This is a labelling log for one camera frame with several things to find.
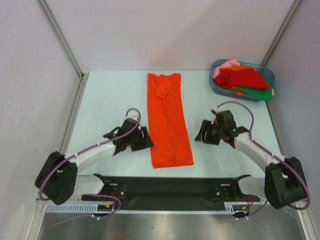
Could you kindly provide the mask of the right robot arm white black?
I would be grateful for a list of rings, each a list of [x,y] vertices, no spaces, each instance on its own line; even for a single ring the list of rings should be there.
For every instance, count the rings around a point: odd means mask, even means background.
[[[296,157],[278,156],[254,139],[252,129],[237,126],[230,110],[213,111],[214,120],[203,120],[196,142],[219,145],[221,141],[249,157],[264,172],[263,192],[275,209],[292,207],[306,200],[311,204],[301,162]]]

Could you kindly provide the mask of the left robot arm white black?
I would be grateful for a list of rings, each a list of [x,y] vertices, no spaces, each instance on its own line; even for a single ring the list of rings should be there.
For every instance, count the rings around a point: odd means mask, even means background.
[[[126,118],[121,126],[103,135],[103,141],[70,156],[52,152],[45,161],[36,180],[42,201],[51,200],[56,205],[65,203],[74,193],[78,173],[107,158],[123,152],[154,147],[146,126],[137,119]]]

